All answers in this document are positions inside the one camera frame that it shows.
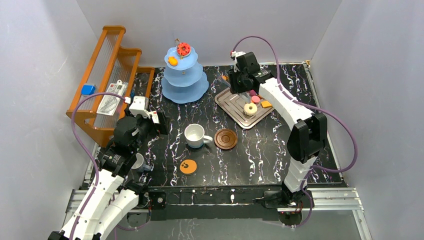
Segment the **orange fish-shaped cookie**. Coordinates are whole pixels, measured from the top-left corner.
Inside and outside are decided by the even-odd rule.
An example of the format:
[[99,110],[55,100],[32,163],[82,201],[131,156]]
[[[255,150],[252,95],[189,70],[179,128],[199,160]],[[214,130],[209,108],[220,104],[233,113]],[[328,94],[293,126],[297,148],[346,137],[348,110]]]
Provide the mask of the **orange fish-shaped cookie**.
[[179,64],[178,59],[175,58],[174,56],[169,56],[167,61],[171,66],[174,66],[174,67]]

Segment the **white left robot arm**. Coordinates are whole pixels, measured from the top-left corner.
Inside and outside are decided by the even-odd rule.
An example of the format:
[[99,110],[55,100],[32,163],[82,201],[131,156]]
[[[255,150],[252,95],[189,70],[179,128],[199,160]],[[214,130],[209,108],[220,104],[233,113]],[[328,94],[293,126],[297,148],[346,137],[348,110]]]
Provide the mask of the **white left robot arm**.
[[113,138],[101,152],[95,178],[75,213],[50,240],[104,240],[134,207],[149,203],[147,186],[133,180],[125,183],[148,138],[169,133],[170,120],[161,111],[149,117],[131,114],[117,121]]

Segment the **cream white donut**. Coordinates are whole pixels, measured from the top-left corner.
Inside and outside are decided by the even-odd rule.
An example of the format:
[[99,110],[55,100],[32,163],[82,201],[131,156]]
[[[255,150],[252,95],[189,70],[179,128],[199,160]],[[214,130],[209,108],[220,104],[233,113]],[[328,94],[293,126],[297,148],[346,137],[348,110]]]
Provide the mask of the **cream white donut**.
[[247,116],[254,116],[258,111],[258,107],[255,103],[246,103],[243,107],[243,112]]

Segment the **pink round macaron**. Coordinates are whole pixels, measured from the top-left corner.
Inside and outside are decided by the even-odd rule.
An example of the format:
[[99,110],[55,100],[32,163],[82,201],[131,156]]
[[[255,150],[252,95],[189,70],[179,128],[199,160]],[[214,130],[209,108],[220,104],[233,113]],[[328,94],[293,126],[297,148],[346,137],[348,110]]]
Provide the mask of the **pink round macaron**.
[[257,95],[254,95],[254,96],[251,96],[250,100],[252,103],[257,104],[261,101],[261,98]]

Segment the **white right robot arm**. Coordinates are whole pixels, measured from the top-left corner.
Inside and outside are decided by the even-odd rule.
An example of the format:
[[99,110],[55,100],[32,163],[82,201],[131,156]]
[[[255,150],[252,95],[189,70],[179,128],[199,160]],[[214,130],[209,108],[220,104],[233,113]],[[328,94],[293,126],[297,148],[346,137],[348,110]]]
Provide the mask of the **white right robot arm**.
[[286,142],[290,155],[288,173],[281,184],[281,193],[271,200],[295,207],[306,193],[307,174],[328,143],[327,117],[296,103],[280,78],[260,67],[253,52],[232,51],[230,57],[234,61],[228,71],[230,92],[255,91],[270,102],[291,130]]

